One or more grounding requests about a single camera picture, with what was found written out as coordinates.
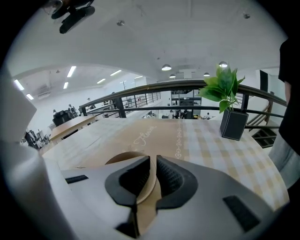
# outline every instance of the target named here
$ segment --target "green leaves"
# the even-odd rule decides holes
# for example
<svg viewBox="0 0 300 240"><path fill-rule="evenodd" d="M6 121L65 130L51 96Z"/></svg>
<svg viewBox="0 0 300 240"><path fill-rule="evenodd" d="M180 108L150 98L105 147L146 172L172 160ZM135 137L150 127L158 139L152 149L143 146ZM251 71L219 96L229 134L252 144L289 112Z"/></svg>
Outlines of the green leaves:
<svg viewBox="0 0 300 240"><path fill-rule="evenodd" d="M224 112L226 108L230 106L229 102L223 100L220 102L219 107L220 107L220 113Z"/></svg>
<svg viewBox="0 0 300 240"><path fill-rule="evenodd" d="M227 96L230 94L230 90L233 86L233 76L229 67L224 69L220 73L220 77L218 78L218 85Z"/></svg>
<svg viewBox="0 0 300 240"><path fill-rule="evenodd" d="M222 72L222 68L221 68L219 65L217 65L216 76L217 76L217 77L220 77L221 72Z"/></svg>
<svg viewBox="0 0 300 240"><path fill-rule="evenodd" d="M242 79L239 79L239 80L238 80L238 84L240 84L242 81L244 81L245 78L246 78L246 76L244 76Z"/></svg>
<svg viewBox="0 0 300 240"><path fill-rule="evenodd" d="M245 79L244 77L237 80L237 71L237 68L231 72L229 67L221 68L217 65L216 76L204 79L207 86L199 89L199 96L214 102L220 102L220 113L228 107L233 111L233 104L238 103L235 95L239 84Z"/></svg>
<svg viewBox="0 0 300 240"><path fill-rule="evenodd" d="M232 89L231 89L231 92L233 93L233 96L235 97L237 91L238 91L238 87L239 87L239 84L238 84L238 80L236 78L236 73L237 73L238 69L234 69L233 72L232 72Z"/></svg>
<svg viewBox="0 0 300 240"><path fill-rule="evenodd" d="M218 78L217 77L207 77L204 79L207 85L217 85L218 84Z"/></svg>
<svg viewBox="0 0 300 240"><path fill-rule="evenodd" d="M216 91L215 89L211 89L209 87L200 89L199 96L214 102L219 102L222 100L222 94Z"/></svg>

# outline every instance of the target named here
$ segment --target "metal frame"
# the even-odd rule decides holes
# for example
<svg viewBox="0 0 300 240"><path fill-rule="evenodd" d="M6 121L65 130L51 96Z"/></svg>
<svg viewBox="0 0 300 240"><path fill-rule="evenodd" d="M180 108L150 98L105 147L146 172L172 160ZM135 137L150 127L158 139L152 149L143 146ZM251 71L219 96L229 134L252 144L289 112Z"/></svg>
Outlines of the metal frame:
<svg viewBox="0 0 300 240"><path fill-rule="evenodd" d="M161 91L172 91L172 90L192 90L194 91L195 89L198 88L203 88L206 86L206 83L204 82L204 80L187 80L187 81L175 81L175 82L163 82L163 83L156 83L156 84L151 84L151 85L145 85L145 86L141 86L141 87L137 87L137 88L132 88L132 89L128 89L128 90L124 90L121 92L117 92L105 97L101 97L98 98L94 101L88 102L86 104L83 104L82 106L80 106L81 108L81 112L86 116L87 113L85 111L85 107L90 106L90 105L95 105L104 101L109 101L109 100L113 100L115 102L116 105L116 109L112 109L112 110L105 110L105 111L97 111L94 113L99 113L103 114L103 113L113 113L110 116L119 113L119 117L120 118L125 118L126 117L126 113L129 112L133 112L133 111L152 111L152 110L179 110L179 109L187 109L187 110L219 110L219 107L214 107L214 106L155 106L155 107L143 107L145 105L148 105L148 103L153 103L154 101L157 101L159 99L161 99ZM241 104L241 109L239 108L234 108L235 111L237 112L244 112L244 113L256 113L259 115L265 115L265 117L263 117L262 119L267 119L270 116L274 116L274 117L280 117L283 118L284 116L282 115L278 115L278 114L274 114L274 113L270 113L270 112L265 112L265 111L256 111L256 110L248 110L248 101L249 101L249 96L256 96L259 98L264 98L269 100L270 102L275 102L278 103L280 105L286 106L286 101L282 100L279 97L274 96L273 93L267 93L265 91L256 89L256 88L252 88L252 87L248 87L248 86L244 86L244 85L240 85L238 88L238 93L242 93L243 94L243 98L242 98L242 104ZM127 97L132 96L134 99L134 103L132 102L132 104L135 104L134 106L131 106L129 108L124 108L123 102L128 102ZM144 102L141 103L137 103L137 98L143 98ZM195 100L195 97L189 97L190 100ZM272 129L272 128L279 128L278 126L245 126L245 128L247 129L264 129L264 128L268 128L268 129Z"/></svg>

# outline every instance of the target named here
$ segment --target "black rubber pad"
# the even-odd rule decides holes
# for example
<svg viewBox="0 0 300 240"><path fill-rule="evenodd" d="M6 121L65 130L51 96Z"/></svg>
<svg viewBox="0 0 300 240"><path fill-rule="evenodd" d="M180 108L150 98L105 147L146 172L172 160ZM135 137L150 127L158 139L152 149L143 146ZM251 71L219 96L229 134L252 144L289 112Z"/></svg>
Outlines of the black rubber pad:
<svg viewBox="0 0 300 240"><path fill-rule="evenodd" d="M150 157L146 156L110 174L105 180L105 189L117 204L128 206L136 212L136 198L149 175Z"/></svg>
<svg viewBox="0 0 300 240"><path fill-rule="evenodd" d="M70 183L80 182L85 179L89 179L89 178L85 175L80 175L80 176L76 176L76 177L72 177L72 178L66 178L66 182L67 182L67 184L70 184Z"/></svg>
<svg viewBox="0 0 300 240"><path fill-rule="evenodd" d="M156 202L156 210L183 206L198 189L196 177L187 169L157 155L157 170L162 199Z"/></svg>
<svg viewBox="0 0 300 240"><path fill-rule="evenodd" d="M237 196L225 197L223 198L223 201L226 203L245 232L248 232L260 223L258 218Z"/></svg>

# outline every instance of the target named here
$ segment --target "wooden table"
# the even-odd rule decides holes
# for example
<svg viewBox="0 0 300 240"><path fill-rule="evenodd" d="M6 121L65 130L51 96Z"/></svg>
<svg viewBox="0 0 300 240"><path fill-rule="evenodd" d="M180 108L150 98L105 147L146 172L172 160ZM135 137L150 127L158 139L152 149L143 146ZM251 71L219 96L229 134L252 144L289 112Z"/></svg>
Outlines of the wooden table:
<svg viewBox="0 0 300 240"><path fill-rule="evenodd" d="M162 155L225 172L273 210L289 202L281 175L261 146L247 131L240 141L222 138L220 124L217 120L102 119L43 157L67 170L101 167L125 152L149 155L156 167L156 155ZM155 218L155 202L161 198L159 182L147 183L149 195L137 206L140 232Z"/></svg>
<svg viewBox="0 0 300 240"><path fill-rule="evenodd" d="M61 139L68 134L81 129L84 125L93 123L96 121L95 116L82 116L73 118L57 127L55 127L51 132L50 141L56 145L61 141Z"/></svg>

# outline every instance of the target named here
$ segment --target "white ceiling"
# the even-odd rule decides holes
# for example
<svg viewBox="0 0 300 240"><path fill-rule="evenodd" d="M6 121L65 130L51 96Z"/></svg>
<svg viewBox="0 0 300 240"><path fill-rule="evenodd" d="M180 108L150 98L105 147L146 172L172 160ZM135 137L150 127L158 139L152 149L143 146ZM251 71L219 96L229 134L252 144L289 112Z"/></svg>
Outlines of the white ceiling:
<svg viewBox="0 0 300 240"><path fill-rule="evenodd" d="M59 33L60 21L40 10L8 56L12 76L74 62L111 66L159 81L170 74L182 78L178 72L185 68L195 70L193 77L202 77L204 72L215 72L222 60L239 70L272 68L279 65L279 48L286 38L251 0L95 0L93 5L95 14L65 35ZM251 17L244 19L243 13ZM124 20L125 26L117 26L118 20ZM173 69L162 72L166 63ZM51 74L43 73L43 81L50 78L49 85L61 89L68 70L56 75L57 69L51 69ZM106 71L78 68L78 77L74 76L78 80L72 86L93 86L105 78Z"/></svg>
<svg viewBox="0 0 300 240"><path fill-rule="evenodd" d="M71 77L67 77L70 67L55 68L34 73L24 78L18 79L25 88L23 93L31 94L34 98L41 94L58 94L85 88L103 87L109 82L128 75L127 72L120 72L114 76L110 74L116 69L103 67L76 67ZM67 89L63 89L64 83L68 82Z"/></svg>

